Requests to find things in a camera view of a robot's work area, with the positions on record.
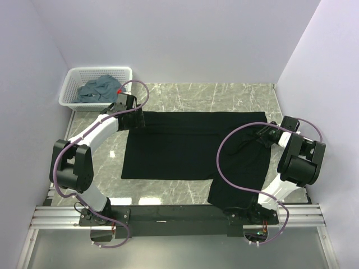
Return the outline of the aluminium rail frame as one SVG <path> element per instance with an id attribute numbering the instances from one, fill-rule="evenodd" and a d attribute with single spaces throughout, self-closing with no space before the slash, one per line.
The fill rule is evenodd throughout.
<path id="1" fill-rule="evenodd" d="M 277 176 L 284 148 L 269 147 L 271 158 L 257 196 Z M 40 255 L 21 268 L 338 268 L 323 213 L 317 205 L 278 203 L 279 223 L 243 228 L 243 237 L 226 235 L 130 236 L 112 219 L 106 225 L 85 219 L 90 207 L 37 207 L 30 228 L 63 229 L 39 245 Z"/>

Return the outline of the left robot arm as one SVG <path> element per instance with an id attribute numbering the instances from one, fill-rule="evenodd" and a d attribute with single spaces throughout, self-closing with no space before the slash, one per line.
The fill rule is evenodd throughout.
<path id="1" fill-rule="evenodd" d="M 49 179 L 58 189 L 73 191 L 80 203 L 90 207 L 82 217 L 106 225 L 112 221 L 111 202 L 93 183 L 93 153 L 111 135 L 145 126 L 137 98 L 118 94 L 117 101 L 100 112 L 96 120 L 70 140 L 58 140 L 53 146 Z"/>

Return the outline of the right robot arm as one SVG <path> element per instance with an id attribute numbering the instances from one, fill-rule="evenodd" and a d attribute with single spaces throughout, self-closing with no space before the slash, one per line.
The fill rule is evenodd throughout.
<path id="1" fill-rule="evenodd" d="M 257 141 L 269 148 L 276 144 L 284 151 L 277 166 L 277 176 L 262 190 L 246 210 L 248 221 L 258 224 L 271 219 L 278 203 L 283 202 L 292 192 L 312 185 L 319 177 L 326 145 L 299 134 L 300 119 L 285 116 L 277 129 L 277 123 L 262 128 L 256 133 Z"/>

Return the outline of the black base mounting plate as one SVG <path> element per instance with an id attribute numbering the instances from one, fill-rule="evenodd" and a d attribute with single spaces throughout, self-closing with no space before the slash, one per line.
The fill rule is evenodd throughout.
<path id="1" fill-rule="evenodd" d="M 250 215 L 211 205 L 112 206 L 112 218 L 130 228 L 130 236 L 226 235 L 243 237 L 243 228 L 279 223 L 278 214 Z"/>

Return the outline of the grey blue t shirt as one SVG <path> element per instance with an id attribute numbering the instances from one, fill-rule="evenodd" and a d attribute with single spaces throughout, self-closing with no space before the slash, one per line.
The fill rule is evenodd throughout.
<path id="1" fill-rule="evenodd" d="M 122 84 L 111 75 L 102 75 L 89 80 L 77 90 L 73 103 L 113 103 L 117 100 L 117 91 Z"/>

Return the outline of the black t shirt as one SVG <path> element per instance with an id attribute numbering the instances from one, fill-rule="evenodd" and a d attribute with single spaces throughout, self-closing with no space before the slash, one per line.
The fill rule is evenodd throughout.
<path id="1" fill-rule="evenodd" d="M 129 131 L 123 179 L 212 181 L 208 202 L 246 209 L 257 199 L 271 150 L 254 136 L 264 112 L 145 112 Z"/>

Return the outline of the white plastic laundry basket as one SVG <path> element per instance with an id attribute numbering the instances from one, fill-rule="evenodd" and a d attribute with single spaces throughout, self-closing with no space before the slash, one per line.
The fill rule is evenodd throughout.
<path id="1" fill-rule="evenodd" d="M 133 79 L 133 71 L 130 67 L 76 67 L 68 71 L 59 93 L 58 102 L 61 106 L 67 106 L 75 112 L 99 112 L 108 107 L 110 103 L 74 103 L 78 89 L 88 81 L 99 78 L 102 75 L 111 75 L 123 85 Z"/>

